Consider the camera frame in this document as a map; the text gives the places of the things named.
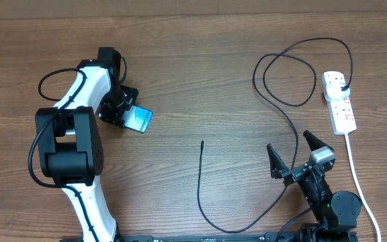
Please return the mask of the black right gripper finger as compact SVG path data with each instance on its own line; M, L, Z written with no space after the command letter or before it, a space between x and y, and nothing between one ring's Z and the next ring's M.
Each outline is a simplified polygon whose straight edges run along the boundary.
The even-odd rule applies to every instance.
M267 152L269 155L270 174L274 179L281 179L282 174L288 171L287 166L282 161L282 158L278 155L271 143L267 145Z
M313 133L311 133L309 130L305 130L303 132L303 136L306 139L311 151L315 151L323 147L328 147L329 149L331 149L331 146L321 141L319 138L315 137L315 135L313 135Z

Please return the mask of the Samsung Galaxy smartphone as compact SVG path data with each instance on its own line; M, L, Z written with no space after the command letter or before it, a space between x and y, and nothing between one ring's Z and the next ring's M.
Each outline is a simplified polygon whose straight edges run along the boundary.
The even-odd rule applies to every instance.
M126 128L140 133L146 132L152 118L152 111L138 106L132 106L128 111L125 111L122 116Z

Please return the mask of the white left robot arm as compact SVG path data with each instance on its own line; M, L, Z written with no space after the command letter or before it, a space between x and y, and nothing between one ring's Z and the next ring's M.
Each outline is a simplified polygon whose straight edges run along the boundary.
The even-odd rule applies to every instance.
M104 155L96 120L126 127L135 115L138 90L122 84L126 61L112 47L99 48L97 58L82 60L73 70L76 79L65 96L36 112L36 137L28 155L32 162L38 152L42 173L53 182L40 181L32 165L28 170L38 185L67 195L82 241L121 241L101 187Z

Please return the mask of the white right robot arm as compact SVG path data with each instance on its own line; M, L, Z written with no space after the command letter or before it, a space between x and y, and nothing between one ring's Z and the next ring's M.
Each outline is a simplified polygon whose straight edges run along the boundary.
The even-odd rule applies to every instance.
M335 164L334 149L304 131L304 138L310 147L308 161L288 169L275 149L268 144L271 177L283 179L284 185L298 184L309 208L288 221L278 232L264 234L266 241L357 241L354 229L361 212L361 198L349 191L332 192L325 180L325 173ZM308 212L316 222L304 223L298 231L286 229Z

